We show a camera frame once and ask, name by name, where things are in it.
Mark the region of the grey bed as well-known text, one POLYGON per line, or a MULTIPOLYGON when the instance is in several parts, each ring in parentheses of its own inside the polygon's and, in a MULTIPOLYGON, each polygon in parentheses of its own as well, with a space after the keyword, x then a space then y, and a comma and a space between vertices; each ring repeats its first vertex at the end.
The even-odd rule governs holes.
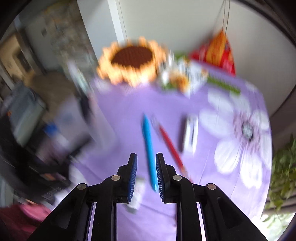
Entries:
POLYGON ((31 88, 19 83, 1 103, 1 115, 7 114, 13 137, 25 146, 48 109, 46 102, 31 88))

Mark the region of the red pen clear cap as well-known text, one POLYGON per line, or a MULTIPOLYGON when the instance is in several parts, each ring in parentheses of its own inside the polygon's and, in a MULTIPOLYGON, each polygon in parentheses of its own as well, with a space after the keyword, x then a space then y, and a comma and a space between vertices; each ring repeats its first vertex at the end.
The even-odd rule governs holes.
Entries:
POLYGON ((182 176, 189 179, 189 174, 183 164, 178 151, 176 150, 171 138, 168 136, 168 133, 165 131, 164 127, 160 124, 160 122, 153 116, 152 117, 152 126, 154 129, 160 134, 161 138, 163 139, 166 147, 168 148, 173 160, 175 161, 177 167, 179 168, 182 176))

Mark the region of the potted green plant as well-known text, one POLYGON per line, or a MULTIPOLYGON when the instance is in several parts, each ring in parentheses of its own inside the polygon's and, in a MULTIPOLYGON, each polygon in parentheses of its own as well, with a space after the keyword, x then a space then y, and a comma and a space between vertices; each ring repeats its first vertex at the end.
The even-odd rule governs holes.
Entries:
POLYGON ((295 213, 295 137, 273 154, 266 215, 295 213))

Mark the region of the purple floral tablecloth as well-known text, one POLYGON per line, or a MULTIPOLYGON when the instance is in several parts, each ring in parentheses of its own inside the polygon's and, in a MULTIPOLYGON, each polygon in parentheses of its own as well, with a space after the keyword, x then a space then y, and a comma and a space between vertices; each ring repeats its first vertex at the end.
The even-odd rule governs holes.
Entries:
POLYGON ((90 145, 78 157, 77 168, 91 185, 100 183, 138 157, 137 176, 145 191, 136 212, 117 207, 119 240, 175 240, 176 206, 164 204, 149 181, 142 119, 158 121, 178 149, 191 180, 215 183, 254 223, 267 198, 271 173, 271 130, 262 94, 250 83, 227 77, 239 95, 204 85, 187 98, 156 85, 135 89, 92 82, 95 109, 115 133, 107 150, 90 145))

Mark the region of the green crochet stem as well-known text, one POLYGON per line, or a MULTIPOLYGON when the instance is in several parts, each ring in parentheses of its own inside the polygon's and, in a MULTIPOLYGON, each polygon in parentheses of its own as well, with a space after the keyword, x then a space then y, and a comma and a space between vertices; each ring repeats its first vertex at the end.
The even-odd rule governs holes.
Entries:
MULTIPOLYGON (((190 61, 189 58, 186 55, 184 55, 184 54, 176 54, 175 55, 175 63, 179 59, 185 59, 186 61, 190 61)), ((211 75, 209 72, 208 72, 208 79, 207 79, 207 82, 205 84, 211 84, 211 85, 217 86, 218 88, 222 88, 222 89, 224 89, 226 91, 229 91, 229 92, 237 94, 237 95, 239 95, 240 92, 241 92, 238 87, 236 87, 234 85, 231 85, 228 82, 211 75)))

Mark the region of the white correction tape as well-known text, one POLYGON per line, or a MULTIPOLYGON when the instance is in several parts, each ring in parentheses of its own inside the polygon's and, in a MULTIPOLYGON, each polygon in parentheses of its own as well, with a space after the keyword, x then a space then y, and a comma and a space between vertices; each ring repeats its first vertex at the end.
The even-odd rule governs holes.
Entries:
POLYGON ((197 115, 188 115, 185 122, 183 152, 195 154, 197 148, 199 118, 197 115))

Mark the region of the crochet sunflower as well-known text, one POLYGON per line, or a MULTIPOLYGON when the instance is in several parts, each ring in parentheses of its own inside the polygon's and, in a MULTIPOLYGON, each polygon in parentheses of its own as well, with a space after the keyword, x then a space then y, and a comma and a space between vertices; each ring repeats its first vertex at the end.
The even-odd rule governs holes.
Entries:
POLYGON ((167 60, 167 49, 155 40, 139 37, 135 41, 113 42, 102 49, 97 73, 111 84, 123 82, 137 87, 155 81, 158 68, 167 60))

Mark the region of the red triangular lucky pouch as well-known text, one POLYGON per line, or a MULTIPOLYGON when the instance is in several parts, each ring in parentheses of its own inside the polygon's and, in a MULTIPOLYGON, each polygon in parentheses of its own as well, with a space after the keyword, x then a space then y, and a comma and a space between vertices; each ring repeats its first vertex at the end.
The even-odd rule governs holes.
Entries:
POLYGON ((236 75, 234 58, 224 30, 217 33, 199 49, 193 50, 189 58, 221 68, 231 75, 236 75))

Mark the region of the white bookshelf cabinet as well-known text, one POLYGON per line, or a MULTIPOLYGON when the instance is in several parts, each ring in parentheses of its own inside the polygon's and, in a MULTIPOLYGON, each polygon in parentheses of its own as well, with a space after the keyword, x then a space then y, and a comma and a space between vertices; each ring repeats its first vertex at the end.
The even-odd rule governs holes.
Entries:
POLYGON ((270 114, 295 86, 295 47, 239 1, 79 1, 78 6, 97 57, 113 41, 140 36, 190 52, 226 27, 236 74, 259 88, 270 114))

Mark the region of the sunflower greeting card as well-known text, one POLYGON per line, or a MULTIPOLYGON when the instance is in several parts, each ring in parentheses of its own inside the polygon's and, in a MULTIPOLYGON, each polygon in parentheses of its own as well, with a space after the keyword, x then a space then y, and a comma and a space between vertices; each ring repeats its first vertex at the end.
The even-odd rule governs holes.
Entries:
POLYGON ((170 84, 184 96, 190 98, 195 94, 208 79, 208 71, 185 59, 179 59, 170 72, 170 84))

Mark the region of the blue pen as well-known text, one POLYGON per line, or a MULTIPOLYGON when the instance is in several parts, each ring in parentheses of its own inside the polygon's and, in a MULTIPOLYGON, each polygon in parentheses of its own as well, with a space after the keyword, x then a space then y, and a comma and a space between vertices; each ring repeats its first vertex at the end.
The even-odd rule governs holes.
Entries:
POLYGON ((156 170, 156 161, 154 156, 154 150, 152 145, 152 137, 151 137, 151 128, 149 124, 149 119, 146 115, 143 116, 142 120, 142 134, 144 137, 145 142, 145 150, 147 153, 147 163, 149 167, 149 176, 152 189, 155 192, 158 192, 158 177, 157 177, 157 170, 156 170))

